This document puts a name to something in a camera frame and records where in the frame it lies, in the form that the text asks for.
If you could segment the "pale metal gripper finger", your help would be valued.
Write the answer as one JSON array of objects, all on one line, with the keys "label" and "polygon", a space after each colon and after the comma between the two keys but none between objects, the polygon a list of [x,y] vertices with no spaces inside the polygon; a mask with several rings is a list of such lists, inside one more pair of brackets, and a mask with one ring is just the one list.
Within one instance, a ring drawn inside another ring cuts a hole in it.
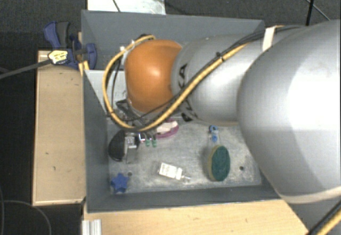
[{"label": "pale metal gripper finger", "polygon": [[125,162],[127,164],[132,163],[137,155],[137,150],[139,148],[139,140],[135,135],[125,136]]}]

